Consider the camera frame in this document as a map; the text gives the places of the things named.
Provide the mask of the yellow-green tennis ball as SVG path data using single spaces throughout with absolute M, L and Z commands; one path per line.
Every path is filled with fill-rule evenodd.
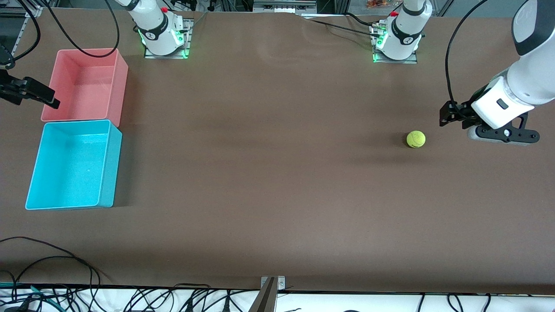
M 424 146 L 426 142 L 426 136 L 423 132 L 419 130 L 413 130 L 409 132 L 406 136 L 406 143 L 411 148 L 420 148 Z

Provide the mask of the pink plastic bin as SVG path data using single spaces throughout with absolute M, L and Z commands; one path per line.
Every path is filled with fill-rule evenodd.
M 108 119 L 120 126 L 128 65 L 119 50 L 62 49 L 57 52 L 49 87 L 59 109 L 44 105 L 42 122 Z

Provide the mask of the blue plastic bin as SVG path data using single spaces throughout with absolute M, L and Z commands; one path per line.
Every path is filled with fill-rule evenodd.
M 26 209 L 113 207 L 121 144 L 121 131 L 108 119 L 46 123 Z

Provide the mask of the grey metal bar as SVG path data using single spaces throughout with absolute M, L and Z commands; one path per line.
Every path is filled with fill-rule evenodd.
M 275 312 L 276 299 L 281 286 L 279 278 L 279 276 L 261 278 L 261 289 L 248 312 Z

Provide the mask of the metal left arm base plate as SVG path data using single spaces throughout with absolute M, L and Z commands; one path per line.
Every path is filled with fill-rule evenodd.
M 402 44 L 402 41 L 392 33 L 391 24 L 386 20 L 372 23 L 369 31 L 372 34 L 373 62 L 405 65 L 415 65 L 418 62 L 416 48 L 420 35 L 416 37 L 416 40 L 407 37 L 406 39 L 410 43 Z

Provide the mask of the aluminium frame beam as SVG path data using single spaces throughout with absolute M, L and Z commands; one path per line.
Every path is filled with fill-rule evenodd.
M 317 14 L 316 0 L 252 0 L 254 13 Z

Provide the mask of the small metal table bracket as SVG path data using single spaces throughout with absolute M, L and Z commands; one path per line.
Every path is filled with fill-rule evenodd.
M 277 289 L 278 290 L 284 290 L 286 288 L 286 278 L 284 276 L 262 276 L 261 277 L 261 288 L 264 286 L 264 284 L 270 279 L 270 278 L 276 278 L 276 282 L 277 282 Z

